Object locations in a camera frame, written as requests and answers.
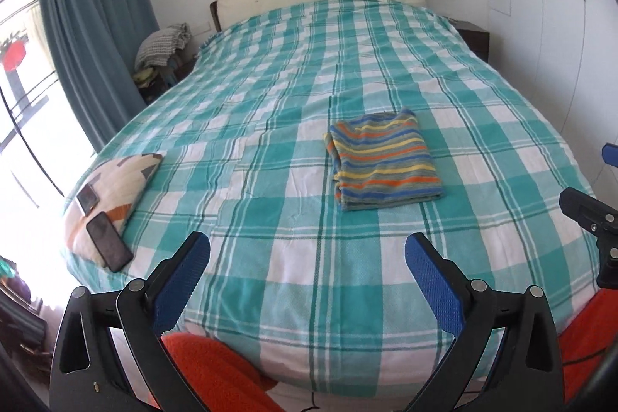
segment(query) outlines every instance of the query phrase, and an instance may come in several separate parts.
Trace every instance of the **striped folded shirt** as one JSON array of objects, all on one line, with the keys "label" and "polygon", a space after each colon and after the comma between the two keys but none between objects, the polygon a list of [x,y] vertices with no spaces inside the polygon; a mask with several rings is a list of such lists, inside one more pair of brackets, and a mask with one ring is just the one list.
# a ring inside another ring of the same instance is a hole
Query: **striped folded shirt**
[{"label": "striped folded shirt", "polygon": [[324,135],[343,210],[427,201],[443,194],[433,160],[409,109],[379,112],[331,126]]}]

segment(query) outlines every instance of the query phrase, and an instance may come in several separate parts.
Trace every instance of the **bed sheet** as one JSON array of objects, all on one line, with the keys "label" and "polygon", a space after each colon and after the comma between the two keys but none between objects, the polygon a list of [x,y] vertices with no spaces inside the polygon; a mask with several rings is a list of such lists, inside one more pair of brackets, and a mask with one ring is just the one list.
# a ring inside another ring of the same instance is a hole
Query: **bed sheet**
[{"label": "bed sheet", "polygon": [[[322,135],[403,107],[417,114],[444,197],[342,212]],[[410,233],[493,288],[540,285],[559,330],[595,291],[594,242],[558,206],[567,186],[590,193],[568,146],[425,8],[323,1],[233,25],[96,163],[154,152],[165,158],[123,236],[132,264],[113,274],[66,252],[69,270],[95,292],[119,289],[202,231],[211,261],[178,329],[200,324],[286,383],[418,391],[452,339],[407,270]]]}]

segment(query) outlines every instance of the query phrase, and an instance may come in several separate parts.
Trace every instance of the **blue textured pad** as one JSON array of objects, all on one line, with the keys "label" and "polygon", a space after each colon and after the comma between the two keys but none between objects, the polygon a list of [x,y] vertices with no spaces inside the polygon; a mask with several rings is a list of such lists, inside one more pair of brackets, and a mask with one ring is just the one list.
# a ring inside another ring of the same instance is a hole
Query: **blue textured pad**
[{"label": "blue textured pad", "polygon": [[605,144],[605,147],[601,151],[603,161],[606,165],[614,166],[618,168],[618,146],[613,144]]},{"label": "blue textured pad", "polygon": [[438,320],[438,326],[459,337],[465,323],[461,300],[413,235],[406,240],[406,264]]},{"label": "blue textured pad", "polygon": [[158,337],[174,328],[209,260],[210,241],[200,235],[154,301],[153,332]]}]

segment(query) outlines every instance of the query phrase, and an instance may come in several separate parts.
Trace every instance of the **smartphone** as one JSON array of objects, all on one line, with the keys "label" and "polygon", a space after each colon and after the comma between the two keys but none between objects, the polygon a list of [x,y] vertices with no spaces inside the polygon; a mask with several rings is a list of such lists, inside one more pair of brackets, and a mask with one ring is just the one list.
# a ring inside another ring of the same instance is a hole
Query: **smartphone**
[{"label": "smartphone", "polygon": [[86,224],[86,231],[112,272],[118,272],[133,260],[133,253],[124,244],[105,212],[94,216]]},{"label": "smartphone", "polygon": [[90,215],[91,211],[95,208],[95,206],[99,203],[99,196],[95,193],[95,190],[92,188],[92,185],[86,184],[81,190],[77,193],[77,202],[81,208],[81,212],[85,217]]}]

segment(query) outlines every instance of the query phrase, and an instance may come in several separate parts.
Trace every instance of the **silver screw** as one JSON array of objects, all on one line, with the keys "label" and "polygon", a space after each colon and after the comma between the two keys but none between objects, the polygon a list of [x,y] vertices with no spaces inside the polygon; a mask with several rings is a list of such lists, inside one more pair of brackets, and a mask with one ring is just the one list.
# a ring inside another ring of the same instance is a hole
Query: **silver screw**
[{"label": "silver screw", "polygon": [[538,299],[540,299],[541,297],[543,297],[543,289],[541,287],[537,287],[536,285],[532,285],[530,287],[530,293],[532,294],[532,297],[536,297]]},{"label": "silver screw", "polygon": [[86,293],[86,287],[77,287],[77,288],[73,289],[73,292],[71,292],[71,297],[74,297],[74,298],[78,299],[79,297],[81,297],[85,293]]},{"label": "silver screw", "polygon": [[144,288],[145,284],[146,282],[144,280],[132,280],[129,282],[129,290],[131,292],[139,292],[142,288]]},{"label": "silver screw", "polygon": [[476,290],[477,292],[484,292],[485,290],[487,290],[487,283],[485,283],[483,280],[472,280],[470,284],[472,286],[472,289]]}]

